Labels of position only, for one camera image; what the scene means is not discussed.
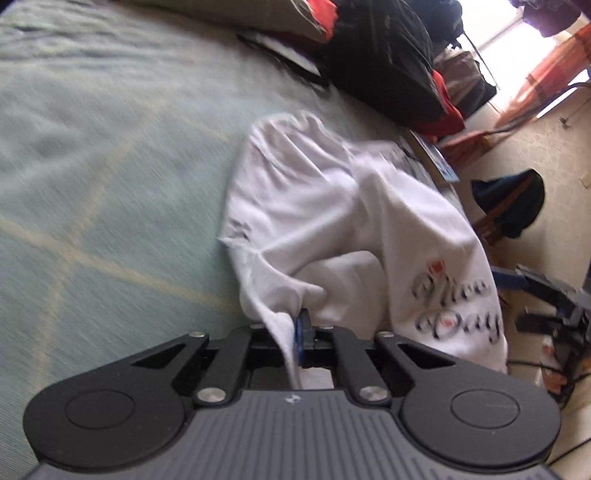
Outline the white printed long-sleeve shirt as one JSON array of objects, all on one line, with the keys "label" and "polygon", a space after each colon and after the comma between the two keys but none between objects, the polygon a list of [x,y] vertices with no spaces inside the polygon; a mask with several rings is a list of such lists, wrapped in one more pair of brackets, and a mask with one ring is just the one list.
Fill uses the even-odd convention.
[{"label": "white printed long-sleeve shirt", "polygon": [[464,213],[393,142],[353,142],[301,111],[249,129],[219,233],[240,303],[266,326],[295,388],[296,321],[369,339],[391,330],[495,371],[508,345],[484,248]]}]

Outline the clothes rack with garments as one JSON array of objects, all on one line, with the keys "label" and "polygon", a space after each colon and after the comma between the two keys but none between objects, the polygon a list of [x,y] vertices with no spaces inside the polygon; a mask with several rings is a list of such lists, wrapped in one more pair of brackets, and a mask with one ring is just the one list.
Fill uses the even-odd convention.
[{"label": "clothes rack with garments", "polygon": [[468,120],[498,93],[498,85],[480,51],[467,38],[465,49],[458,38],[446,46],[434,60],[434,68],[443,77],[452,104]]}]

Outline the wooden chair with dark garment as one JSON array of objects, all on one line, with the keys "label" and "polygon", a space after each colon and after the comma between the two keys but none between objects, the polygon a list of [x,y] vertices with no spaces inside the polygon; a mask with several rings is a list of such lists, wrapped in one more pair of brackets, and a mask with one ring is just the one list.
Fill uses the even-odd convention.
[{"label": "wooden chair with dark garment", "polygon": [[536,221],[546,199],[544,180],[534,169],[487,181],[472,180],[471,192],[484,213],[473,227],[490,246],[504,238],[519,238]]}]

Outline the paperback book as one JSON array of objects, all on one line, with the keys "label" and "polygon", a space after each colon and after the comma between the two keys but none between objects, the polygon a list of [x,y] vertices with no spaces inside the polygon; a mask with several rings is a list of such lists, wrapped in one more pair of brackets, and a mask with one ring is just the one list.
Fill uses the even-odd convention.
[{"label": "paperback book", "polygon": [[454,184],[460,181],[457,173],[440,150],[412,130],[404,130],[403,137],[414,156],[423,164],[437,185]]}]

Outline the right orange curtain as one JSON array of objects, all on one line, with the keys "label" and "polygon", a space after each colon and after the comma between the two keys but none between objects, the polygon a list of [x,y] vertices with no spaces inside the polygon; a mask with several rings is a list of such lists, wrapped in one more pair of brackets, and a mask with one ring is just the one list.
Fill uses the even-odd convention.
[{"label": "right orange curtain", "polygon": [[590,24],[554,48],[527,76],[500,114],[495,127],[504,127],[561,95],[575,77],[590,66]]}]

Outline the green plaid bed blanket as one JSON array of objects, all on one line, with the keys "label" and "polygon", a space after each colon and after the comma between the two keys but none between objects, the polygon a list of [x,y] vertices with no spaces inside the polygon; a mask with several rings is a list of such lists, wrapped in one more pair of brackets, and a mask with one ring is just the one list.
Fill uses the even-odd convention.
[{"label": "green plaid bed blanket", "polygon": [[307,110],[353,141],[386,117],[298,79],[229,29],[123,1],[1,16],[1,475],[36,463],[46,386],[245,323],[217,235],[249,126]]}]

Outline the grey green pillow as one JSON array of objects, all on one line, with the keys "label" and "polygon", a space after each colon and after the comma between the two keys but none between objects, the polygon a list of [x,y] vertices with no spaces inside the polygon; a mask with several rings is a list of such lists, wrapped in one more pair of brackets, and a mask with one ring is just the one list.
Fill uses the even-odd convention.
[{"label": "grey green pillow", "polygon": [[128,1],[216,24],[264,32],[288,33],[326,43],[334,35],[338,7],[329,0]]}]

